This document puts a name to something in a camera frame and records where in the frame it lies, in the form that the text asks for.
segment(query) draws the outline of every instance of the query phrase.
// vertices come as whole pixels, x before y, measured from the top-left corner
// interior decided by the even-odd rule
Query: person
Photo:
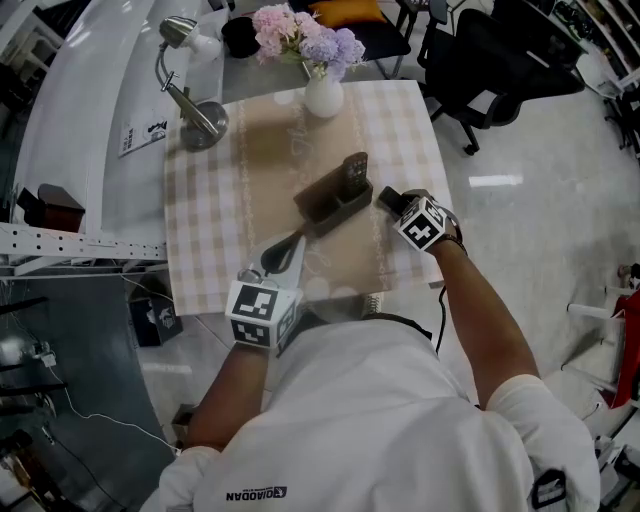
[[[584,423],[540,380],[461,244],[430,252],[479,405],[410,322],[372,315],[302,332],[263,412],[269,353],[237,343],[143,512],[596,511]]]

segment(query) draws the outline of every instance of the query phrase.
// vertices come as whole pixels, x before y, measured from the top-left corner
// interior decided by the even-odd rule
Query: checkered tablecloth
[[[270,209],[284,208],[274,217],[279,224],[268,226],[269,233],[295,229],[301,217],[294,218],[293,196],[335,168],[322,160],[326,155],[334,162],[334,152],[339,153],[335,163],[356,151],[368,152],[374,202],[358,215],[360,220],[356,216],[338,227],[335,236],[332,232],[326,239],[310,241],[300,283],[306,296],[311,300],[340,297],[441,279],[435,260],[411,249],[392,230],[389,216],[374,206],[377,195],[389,185],[398,192],[426,188],[443,206],[451,207],[442,159],[417,83],[357,82],[345,84],[344,89],[339,121],[310,119],[301,106],[303,91],[293,90],[225,105],[229,131],[208,151],[187,152],[178,131],[170,134],[165,217],[171,286],[179,315],[224,310],[231,281],[246,267],[251,249],[268,238],[260,222]],[[291,115],[290,125],[278,117],[285,110],[283,115]],[[281,135],[278,130],[288,133],[291,155],[302,152],[305,145],[313,149],[315,160],[305,165],[317,168],[304,175],[291,168],[291,162],[299,162],[291,160],[294,156],[283,152],[280,158],[263,147],[269,137]],[[294,174],[295,183],[291,181]],[[344,258],[335,255],[340,254],[336,245],[343,242]]]

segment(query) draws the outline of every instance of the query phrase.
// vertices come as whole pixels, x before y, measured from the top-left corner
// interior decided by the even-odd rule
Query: bouquet
[[[351,30],[332,30],[306,12],[294,13],[287,4],[262,7],[253,16],[260,63],[279,58],[306,62],[318,78],[340,81],[347,69],[362,62],[364,46]]]

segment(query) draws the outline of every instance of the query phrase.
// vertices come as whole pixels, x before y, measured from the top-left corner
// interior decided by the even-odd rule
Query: white t-shirt
[[[267,410],[222,453],[186,450],[143,512],[517,512],[548,469],[566,476],[553,510],[598,509],[591,436],[536,377],[481,411],[422,334],[389,320],[304,332],[280,371]]]

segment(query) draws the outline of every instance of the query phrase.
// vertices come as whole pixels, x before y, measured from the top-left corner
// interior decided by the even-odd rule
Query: desk lamp
[[[210,148],[224,137],[229,126],[229,116],[222,105],[215,101],[195,105],[172,83],[173,77],[177,75],[173,71],[168,72],[164,63],[167,47],[180,48],[193,44],[194,34],[197,35],[196,25],[194,20],[179,16],[170,16],[162,21],[160,35],[164,42],[160,45],[156,58],[156,77],[162,85],[162,90],[171,95],[188,119],[180,130],[182,141],[187,149],[200,151]]]

